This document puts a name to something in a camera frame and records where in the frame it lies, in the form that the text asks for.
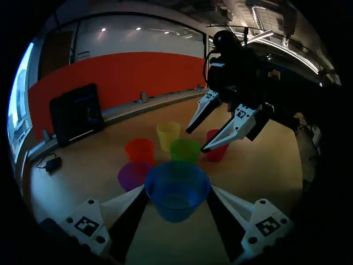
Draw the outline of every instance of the glass wall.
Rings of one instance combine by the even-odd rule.
[[[31,127],[30,116],[25,102],[27,96],[27,68],[32,48],[33,43],[30,43],[23,55],[12,85],[8,106],[8,139],[14,158],[26,132]]]
[[[135,15],[102,16],[81,22],[75,61],[128,52],[204,58],[203,34],[162,19]]]

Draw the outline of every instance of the red cup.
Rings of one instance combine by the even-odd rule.
[[[218,132],[218,130],[210,130],[207,133],[207,141],[211,140],[213,136]],[[220,162],[227,151],[229,144],[218,147],[212,151],[206,153],[206,159],[210,162]]]
[[[130,162],[146,162],[154,165],[154,143],[148,139],[134,139],[125,146]]]

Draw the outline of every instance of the yellow cup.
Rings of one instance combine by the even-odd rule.
[[[174,121],[162,122],[157,125],[159,142],[164,151],[169,152],[170,144],[179,138],[180,128],[180,124]]]

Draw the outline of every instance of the small cylinder object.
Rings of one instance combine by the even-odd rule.
[[[169,152],[170,144],[179,138],[180,128],[180,124],[174,121],[162,122],[157,125],[159,142],[164,151]]]
[[[130,162],[120,169],[118,181],[121,187],[130,191],[145,183],[146,176],[151,170],[151,165],[145,162]]]
[[[201,145],[191,139],[177,139],[170,145],[172,160],[181,160],[195,164],[200,154]]]
[[[154,143],[148,139],[134,139],[125,146],[130,162],[146,162],[154,165]]]
[[[215,134],[218,133],[218,130],[210,130],[207,132],[207,141],[211,140]],[[210,162],[221,162],[222,158],[225,155],[225,152],[227,151],[229,144],[225,144],[223,146],[220,146],[214,150],[211,150],[206,153],[206,159]]]
[[[210,180],[199,167],[184,161],[170,161],[152,168],[145,190],[163,219],[186,220],[206,199]]]

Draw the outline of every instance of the green cup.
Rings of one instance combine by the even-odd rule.
[[[201,145],[191,139],[177,139],[170,145],[172,160],[180,160],[196,164]]]

